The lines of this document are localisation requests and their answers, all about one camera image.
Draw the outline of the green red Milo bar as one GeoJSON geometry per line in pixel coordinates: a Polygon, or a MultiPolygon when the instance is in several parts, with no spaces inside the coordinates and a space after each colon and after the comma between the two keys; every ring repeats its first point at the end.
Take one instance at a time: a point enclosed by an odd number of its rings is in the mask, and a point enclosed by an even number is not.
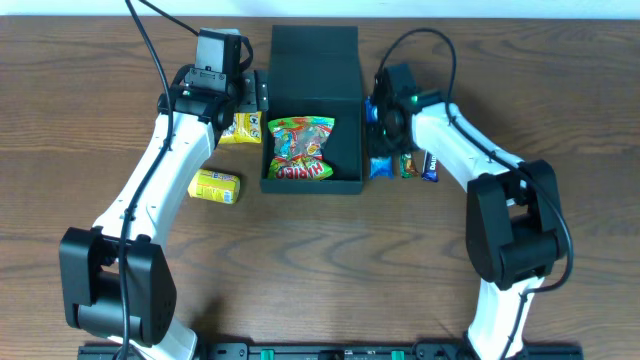
{"type": "Polygon", "coordinates": [[[403,178],[413,178],[419,176],[415,161],[410,153],[400,155],[400,170],[403,178]]]}

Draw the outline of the colourful Haribo gummy bag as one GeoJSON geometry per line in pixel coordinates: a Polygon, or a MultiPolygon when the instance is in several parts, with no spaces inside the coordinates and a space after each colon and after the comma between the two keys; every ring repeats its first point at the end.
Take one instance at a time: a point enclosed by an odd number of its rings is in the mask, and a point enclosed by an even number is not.
{"type": "Polygon", "coordinates": [[[335,119],[300,116],[272,120],[268,128],[274,139],[274,156],[268,179],[324,180],[333,169],[323,158],[323,149],[332,134],[335,119]]]}

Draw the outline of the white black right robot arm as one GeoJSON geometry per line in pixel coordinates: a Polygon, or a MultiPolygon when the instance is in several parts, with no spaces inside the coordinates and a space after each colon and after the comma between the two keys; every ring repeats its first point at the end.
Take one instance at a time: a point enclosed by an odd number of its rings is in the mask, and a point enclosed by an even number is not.
{"type": "Polygon", "coordinates": [[[423,150],[466,193],[466,250],[481,278],[465,334],[472,355],[530,357],[523,340],[530,302],[550,291],[546,277],[572,252],[552,167],[494,144],[439,91],[421,90],[405,64],[378,70],[367,120],[371,156],[423,150]]]}

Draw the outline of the blue Dairy Milk bar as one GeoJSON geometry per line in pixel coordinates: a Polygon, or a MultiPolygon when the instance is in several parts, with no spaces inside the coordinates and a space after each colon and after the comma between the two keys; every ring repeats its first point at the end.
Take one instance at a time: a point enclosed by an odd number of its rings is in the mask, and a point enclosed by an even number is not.
{"type": "Polygon", "coordinates": [[[437,183],[439,181],[438,160],[437,160],[437,157],[429,151],[425,152],[421,178],[424,181],[429,181],[434,183],[437,183]]]}

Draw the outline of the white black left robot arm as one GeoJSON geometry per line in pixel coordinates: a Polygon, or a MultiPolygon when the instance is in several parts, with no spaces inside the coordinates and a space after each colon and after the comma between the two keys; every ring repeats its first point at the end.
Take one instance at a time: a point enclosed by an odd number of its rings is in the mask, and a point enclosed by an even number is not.
{"type": "Polygon", "coordinates": [[[59,245],[65,320],[116,342],[115,359],[197,359],[194,330],[175,316],[177,289],[165,257],[172,224],[197,170],[235,113],[266,111],[267,74],[244,73],[224,90],[183,66],[159,97],[152,138],[120,194],[90,229],[59,245]]]}

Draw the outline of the yellow candy canister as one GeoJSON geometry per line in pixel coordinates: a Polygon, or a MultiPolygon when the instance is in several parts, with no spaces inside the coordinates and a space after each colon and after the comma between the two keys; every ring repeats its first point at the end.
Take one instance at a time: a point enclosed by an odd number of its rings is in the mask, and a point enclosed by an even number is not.
{"type": "Polygon", "coordinates": [[[187,192],[191,198],[235,204],[239,197],[240,187],[240,178],[235,175],[198,169],[187,188],[187,192]]]}

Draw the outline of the yellow snack bag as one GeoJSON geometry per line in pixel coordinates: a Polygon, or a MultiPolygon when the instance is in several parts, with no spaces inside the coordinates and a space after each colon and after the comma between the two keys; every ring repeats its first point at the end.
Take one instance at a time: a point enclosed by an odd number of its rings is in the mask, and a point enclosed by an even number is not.
{"type": "Polygon", "coordinates": [[[236,113],[232,125],[221,135],[220,144],[262,142],[262,113],[236,113]]]}

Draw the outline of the blue Oreo cookie pack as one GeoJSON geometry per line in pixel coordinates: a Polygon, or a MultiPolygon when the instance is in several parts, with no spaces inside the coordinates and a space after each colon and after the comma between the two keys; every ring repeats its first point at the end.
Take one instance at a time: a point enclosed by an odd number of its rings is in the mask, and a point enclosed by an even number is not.
{"type": "Polygon", "coordinates": [[[376,154],[375,146],[379,140],[377,134],[378,119],[377,108],[372,104],[371,98],[366,97],[364,100],[365,107],[365,135],[367,143],[367,155],[369,157],[369,178],[374,179],[380,176],[393,178],[393,162],[391,156],[379,156],[376,154]]]}

